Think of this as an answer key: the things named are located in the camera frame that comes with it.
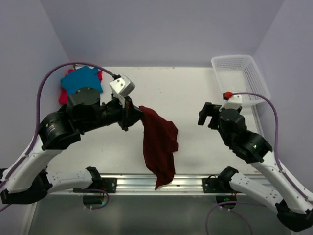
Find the red connector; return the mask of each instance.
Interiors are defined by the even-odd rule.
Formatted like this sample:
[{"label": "red connector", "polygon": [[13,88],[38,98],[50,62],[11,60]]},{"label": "red connector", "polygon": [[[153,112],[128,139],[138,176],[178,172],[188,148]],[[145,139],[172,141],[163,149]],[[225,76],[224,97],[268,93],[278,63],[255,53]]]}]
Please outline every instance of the red connector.
[{"label": "red connector", "polygon": [[229,100],[233,96],[233,92],[225,92],[223,93],[223,99]]}]

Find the laundry basket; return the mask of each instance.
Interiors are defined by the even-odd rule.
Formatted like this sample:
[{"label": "laundry basket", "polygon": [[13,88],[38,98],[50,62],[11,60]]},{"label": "laundry basket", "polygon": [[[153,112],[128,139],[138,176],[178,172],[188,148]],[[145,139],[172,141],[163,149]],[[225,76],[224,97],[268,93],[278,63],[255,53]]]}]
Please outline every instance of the laundry basket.
[{"label": "laundry basket", "polygon": [[[212,65],[221,92],[253,92],[270,99],[268,87],[254,59],[249,55],[213,57]],[[253,95],[243,95],[243,105],[251,106],[264,102]]]}]

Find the blue cloth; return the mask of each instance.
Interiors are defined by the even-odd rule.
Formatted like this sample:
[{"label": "blue cloth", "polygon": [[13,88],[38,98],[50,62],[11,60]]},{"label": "blue cloth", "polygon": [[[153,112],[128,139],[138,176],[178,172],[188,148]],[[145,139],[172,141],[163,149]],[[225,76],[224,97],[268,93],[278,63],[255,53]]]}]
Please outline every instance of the blue cloth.
[{"label": "blue cloth", "polygon": [[67,95],[74,94],[84,87],[90,87],[102,93],[103,90],[97,74],[97,68],[90,69],[88,66],[84,66],[62,78],[61,86],[66,90]]}]

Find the white table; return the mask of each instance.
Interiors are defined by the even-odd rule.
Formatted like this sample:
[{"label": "white table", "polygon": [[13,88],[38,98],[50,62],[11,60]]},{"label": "white table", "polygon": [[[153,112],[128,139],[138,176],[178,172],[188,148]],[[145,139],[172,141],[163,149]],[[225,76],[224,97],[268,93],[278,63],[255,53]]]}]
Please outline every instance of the white table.
[{"label": "white table", "polygon": [[[222,104],[222,94],[212,68],[107,68],[116,74],[128,76],[135,84],[130,94],[134,105],[154,109],[166,120],[174,122],[179,130],[179,150],[174,154],[177,174],[214,174],[232,166],[243,174],[256,174],[254,168],[236,157],[224,146],[217,131],[197,126],[198,112],[205,102]],[[102,102],[110,100],[104,75]],[[260,124],[251,108],[243,108],[249,130],[260,132]],[[103,127],[82,136],[55,157],[48,170],[54,172],[78,171],[95,166],[101,173],[149,174],[143,154],[143,126],[139,121],[128,132],[117,124]]]}]

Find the dark red cloth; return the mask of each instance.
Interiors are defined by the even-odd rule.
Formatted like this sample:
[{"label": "dark red cloth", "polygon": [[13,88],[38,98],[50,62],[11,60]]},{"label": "dark red cloth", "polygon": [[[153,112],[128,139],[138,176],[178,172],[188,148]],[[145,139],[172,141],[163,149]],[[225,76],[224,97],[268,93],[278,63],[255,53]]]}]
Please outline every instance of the dark red cloth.
[{"label": "dark red cloth", "polygon": [[[70,70],[68,70],[66,75],[70,74],[70,73],[73,72],[74,70],[75,70],[75,69],[70,69]],[[102,71],[101,71],[101,70],[98,71],[97,76],[98,76],[99,81],[101,82],[101,81],[102,81]],[[67,103],[67,92],[66,92],[66,90],[65,90],[64,88],[62,88],[62,87],[61,87],[61,95],[60,95],[60,98],[59,98],[59,103],[60,103],[60,104],[66,104],[66,103]]]},{"label": "dark red cloth", "polygon": [[143,156],[147,168],[156,176],[156,189],[173,180],[175,175],[173,152],[178,151],[178,129],[172,121],[160,117],[156,111],[139,106],[143,112]]}]

